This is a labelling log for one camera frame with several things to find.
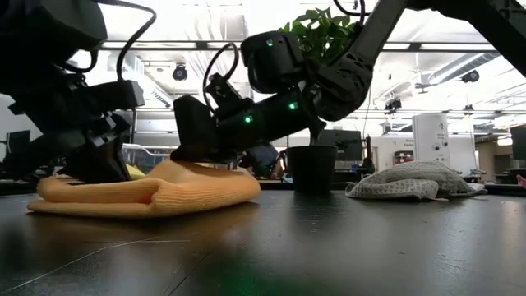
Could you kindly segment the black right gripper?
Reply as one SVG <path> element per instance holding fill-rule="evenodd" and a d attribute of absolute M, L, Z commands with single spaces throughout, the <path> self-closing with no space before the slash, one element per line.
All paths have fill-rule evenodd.
<path fill-rule="evenodd" d="M 255 103 L 245 98 L 222 103 L 215 110 L 215 134 L 215 121 L 205 104 L 191 95 L 175 99 L 173 111 L 180 144 L 170 159 L 212 163 L 216 146 L 220 151 L 241 152 L 271 142 L 274 140 L 271 109 L 270 99 Z"/>

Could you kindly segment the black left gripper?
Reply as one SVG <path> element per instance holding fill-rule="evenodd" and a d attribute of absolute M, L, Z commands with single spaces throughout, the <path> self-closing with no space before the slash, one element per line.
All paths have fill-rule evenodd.
<path fill-rule="evenodd" d="M 3 168 L 14 177 L 26 177 L 53 160 L 65 165 L 61 174 L 84 183 L 120 183 L 131 180 L 122 157 L 122 144 L 132 118 L 114 111 L 98 110 L 81 74 L 31 78 L 21 83 L 0 85 L 15 103 L 9 109 L 23 113 L 42 132 L 19 151 L 8 154 Z"/>

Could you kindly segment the orange microfiber towel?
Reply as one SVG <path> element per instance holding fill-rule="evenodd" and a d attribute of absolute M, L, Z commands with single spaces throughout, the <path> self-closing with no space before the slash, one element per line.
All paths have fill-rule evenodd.
<path fill-rule="evenodd" d="M 32 212 L 84 217 L 150 219 L 219 209 L 261 194 L 248 173 L 166 160 L 145 177 L 120 182 L 70 185 L 39 181 Z"/>

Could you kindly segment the pale waffle weave towel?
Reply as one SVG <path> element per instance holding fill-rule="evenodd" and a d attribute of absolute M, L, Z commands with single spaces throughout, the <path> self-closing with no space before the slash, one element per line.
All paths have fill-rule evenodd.
<path fill-rule="evenodd" d="M 345 188 L 345 195 L 349 198 L 370 200 L 416 198 L 442 201 L 486 193 L 482 184 L 467 183 L 456 171 L 435 160 L 397 164 Z"/>

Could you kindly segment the person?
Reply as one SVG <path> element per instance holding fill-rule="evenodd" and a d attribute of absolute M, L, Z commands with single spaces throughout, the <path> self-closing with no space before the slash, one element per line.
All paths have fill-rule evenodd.
<path fill-rule="evenodd" d="M 270 143 L 265 143 L 246 150 L 238 165 L 256 178 L 281 178 L 284 176 L 281 164 L 283 157 L 282 152 L 278 152 Z"/>

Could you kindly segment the black computer monitor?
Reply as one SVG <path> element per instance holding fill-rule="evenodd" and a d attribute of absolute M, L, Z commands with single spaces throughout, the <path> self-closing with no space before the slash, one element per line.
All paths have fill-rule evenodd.
<path fill-rule="evenodd" d="M 6 152 L 15 153 L 30 143 L 30 130 L 9 132 L 6 138 Z"/>
<path fill-rule="evenodd" d="M 362 160 L 362 137 L 359 131 L 324 130 L 319 135 L 318 142 L 321 146 L 335 146 L 337 160 Z"/>
<path fill-rule="evenodd" d="M 526 160 L 526 127 L 512 127 L 512 153 L 514 160 Z"/>

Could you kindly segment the green potted plant black pot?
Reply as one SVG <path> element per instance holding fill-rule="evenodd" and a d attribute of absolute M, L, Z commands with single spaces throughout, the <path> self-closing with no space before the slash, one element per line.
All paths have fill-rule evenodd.
<path fill-rule="evenodd" d="M 332 16 L 330 9 L 313 8 L 286 23 L 279 30 L 293 34 L 308 62 L 318 66 L 333 62 L 351 44 L 361 28 L 362 13 L 344 12 Z M 311 131 L 308 146 L 287 149 L 288 171 L 294 190 L 303 194 L 330 192 L 335 174 L 337 148 L 318 142 L 320 128 Z"/>

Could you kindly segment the black table mat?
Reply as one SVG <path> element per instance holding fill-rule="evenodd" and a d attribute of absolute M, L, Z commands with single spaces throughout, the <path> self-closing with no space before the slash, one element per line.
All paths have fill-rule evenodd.
<path fill-rule="evenodd" d="M 0 295 L 526 296 L 526 199 L 265 192 L 163 220 L 31 214 L 0 198 Z"/>

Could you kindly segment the white pillar machine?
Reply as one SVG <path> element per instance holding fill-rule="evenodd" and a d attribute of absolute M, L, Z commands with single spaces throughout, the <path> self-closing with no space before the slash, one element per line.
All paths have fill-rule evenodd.
<path fill-rule="evenodd" d="M 413 154 L 415 160 L 435 160 L 450 166 L 450 141 L 445 114 L 413 116 Z"/>

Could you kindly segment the red white wall box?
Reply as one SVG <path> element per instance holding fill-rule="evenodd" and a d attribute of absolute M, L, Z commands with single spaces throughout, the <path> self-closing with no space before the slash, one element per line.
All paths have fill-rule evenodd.
<path fill-rule="evenodd" d="M 414 153 L 412 150 L 398 150 L 394 153 L 393 165 L 412 162 Z"/>

